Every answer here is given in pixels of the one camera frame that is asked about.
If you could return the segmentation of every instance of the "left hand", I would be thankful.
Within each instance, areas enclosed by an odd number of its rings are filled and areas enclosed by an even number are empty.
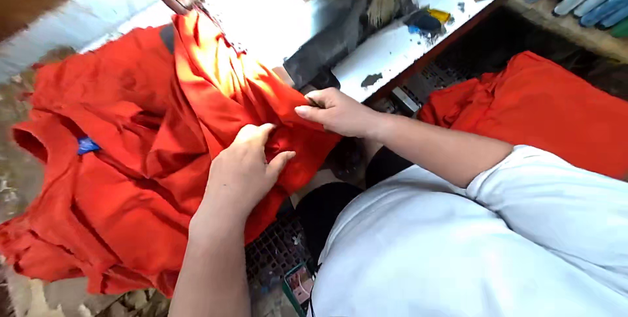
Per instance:
[[[192,218],[191,231],[207,217],[244,225],[255,205],[277,182],[288,160],[296,155],[282,152],[266,163],[264,145],[274,128],[270,123],[242,127],[233,143],[212,160],[205,196]]]

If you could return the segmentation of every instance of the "black pants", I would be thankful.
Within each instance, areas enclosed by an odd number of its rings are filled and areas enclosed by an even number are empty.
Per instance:
[[[371,188],[411,165],[410,161],[382,147],[366,168],[366,188]],[[308,193],[296,206],[296,214],[303,226],[307,247],[316,264],[338,214],[362,192],[361,188],[349,183],[328,183]]]

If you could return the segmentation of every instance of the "blue paint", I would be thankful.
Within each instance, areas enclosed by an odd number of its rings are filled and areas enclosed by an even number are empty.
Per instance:
[[[419,33],[421,29],[414,25],[408,25],[408,32],[410,33]]]

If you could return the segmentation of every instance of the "shelf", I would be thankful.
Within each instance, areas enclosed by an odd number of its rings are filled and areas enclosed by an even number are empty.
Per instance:
[[[595,54],[628,64],[628,39],[617,39],[606,31],[582,27],[572,15],[553,16],[555,6],[554,0],[538,0],[532,4],[525,0],[508,0],[506,3],[507,8],[545,30],[557,33]]]

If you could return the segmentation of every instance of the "white sleeve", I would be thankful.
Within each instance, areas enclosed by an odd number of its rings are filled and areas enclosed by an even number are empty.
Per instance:
[[[628,183],[518,145],[475,177],[467,196],[514,232],[628,296]]]

